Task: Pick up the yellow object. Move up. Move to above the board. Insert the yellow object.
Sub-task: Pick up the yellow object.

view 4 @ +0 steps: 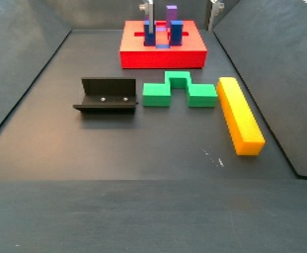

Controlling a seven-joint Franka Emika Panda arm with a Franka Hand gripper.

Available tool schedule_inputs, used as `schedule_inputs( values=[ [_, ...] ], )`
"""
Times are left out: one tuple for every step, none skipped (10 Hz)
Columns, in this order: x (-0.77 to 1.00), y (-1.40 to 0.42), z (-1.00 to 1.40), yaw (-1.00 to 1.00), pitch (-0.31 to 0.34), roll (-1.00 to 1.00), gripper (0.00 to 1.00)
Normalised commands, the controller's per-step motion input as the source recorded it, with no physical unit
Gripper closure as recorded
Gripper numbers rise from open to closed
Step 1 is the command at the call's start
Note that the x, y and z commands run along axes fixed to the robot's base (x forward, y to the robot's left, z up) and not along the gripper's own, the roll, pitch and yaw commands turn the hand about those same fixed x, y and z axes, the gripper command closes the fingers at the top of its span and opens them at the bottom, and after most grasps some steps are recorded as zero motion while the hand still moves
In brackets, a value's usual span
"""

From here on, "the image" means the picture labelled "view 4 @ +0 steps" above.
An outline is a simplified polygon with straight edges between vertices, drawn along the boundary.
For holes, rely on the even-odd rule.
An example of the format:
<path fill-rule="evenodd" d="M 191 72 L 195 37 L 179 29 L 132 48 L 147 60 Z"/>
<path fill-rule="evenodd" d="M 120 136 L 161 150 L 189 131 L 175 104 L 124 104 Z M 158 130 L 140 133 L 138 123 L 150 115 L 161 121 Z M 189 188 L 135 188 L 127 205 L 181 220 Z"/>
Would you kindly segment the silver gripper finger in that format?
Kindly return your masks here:
<path fill-rule="evenodd" d="M 139 5 L 139 9 L 146 13 L 146 17 L 150 21 L 150 33 L 154 33 L 154 0 L 143 0 Z"/>
<path fill-rule="evenodd" d="M 210 0 L 209 30 L 213 30 L 215 17 L 225 10 L 223 0 Z"/>

